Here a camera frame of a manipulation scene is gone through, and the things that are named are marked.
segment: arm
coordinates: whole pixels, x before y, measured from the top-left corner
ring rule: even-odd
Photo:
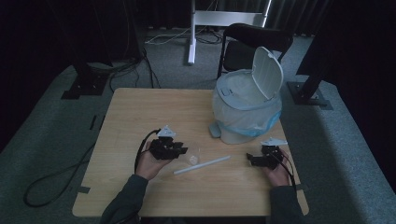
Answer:
[[[150,179],[171,161],[157,161],[149,151],[142,152],[136,172],[123,187],[122,191],[107,206],[100,223],[118,223],[128,216],[133,217],[131,223],[137,223],[140,208]]]
[[[287,154],[282,163],[286,165]],[[304,215],[297,201],[297,193],[290,186],[289,174],[285,168],[278,165],[274,170],[263,167],[262,171],[268,177],[273,188],[270,191],[271,224],[304,223]]]

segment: black chair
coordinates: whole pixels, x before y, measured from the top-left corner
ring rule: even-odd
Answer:
[[[232,38],[226,47],[228,38]],[[234,23],[223,33],[218,78],[223,68],[228,71],[251,69],[258,47],[280,52],[279,63],[293,43],[293,35],[286,31],[266,29],[244,23]]]

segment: gray carpet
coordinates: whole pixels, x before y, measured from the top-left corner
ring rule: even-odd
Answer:
[[[169,32],[152,32],[157,35]],[[215,40],[213,36],[200,36]],[[156,39],[161,43],[166,39]],[[306,185],[310,208],[307,223],[396,223],[396,197],[378,168],[337,89],[326,82],[320,91],[333,110],[296,105],[287,81],[304,81],[295,76],[312,38],[296,36],[282,61],[285,84],[281,94],[281,122],[290,144],[296,169]],[[187,65],[188,39],[146,45],[148,59],[161,87],[207,89],[215,86],[220,45],[198,42],[194,65]],[[105,67],[102,64],[93,66]],[[112,91],[101,96],[61,100],[76,77],[70,66],[49,86],[30,117],[0,154],[0,223],[97,223],[99,218],[72,215],[72,207],[86,164],[73,177],[61,197],[47,206],[32,208],[23,202],[26,188],[39,177],[77,163],[95,142]],[[155,81],[155,88],[160,86]],[[119,87],[150,88],[149,67],[142,62],[135,71],[120,72],[112,79]],[[46,202],[56,195],[73,171],[55,176],[32,189],[32,203]]]

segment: white straw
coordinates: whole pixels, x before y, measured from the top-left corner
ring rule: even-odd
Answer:
[[[174,171],[174,175],[179,175],[179,174],[188,172],[190,170],[195,170],[195,169],[198,169],[198,168],[201,168],[201,167],[204,167],[204,166],[207,166],[207,165],[219,162],[219,161],[227,161],[230,158],[231,158],[231,156],[226,156],[226,157],[221,157],[221,158],[215,159],[213,161],[207,161],[207,162],[204,162],[204,163],[201,163],[198,165],[193,165],[193,166],[190,166],[190,167],[182,169],[182,170]]]

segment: hand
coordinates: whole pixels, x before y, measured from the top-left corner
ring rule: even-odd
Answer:
[[[288,154],[282,149],[280,151],[283,154],[283,160],[282,163],[286,166],[287,164],[287,158]],[[262,171],[264,174],[268,177],[271,185],[273,187],[279,187],[279,186],[289,186],[289,174],[286,171],[286,169],[282,165],[278,165],[274,170],[271,170],[268,167],[262,167]]]
[[[136,168],[136,175],[140,175],[147,180],[154,178],[160,170],[172,160],[157,160],[148,150],[151,142],[147,142],[146,150],[142,152]]]

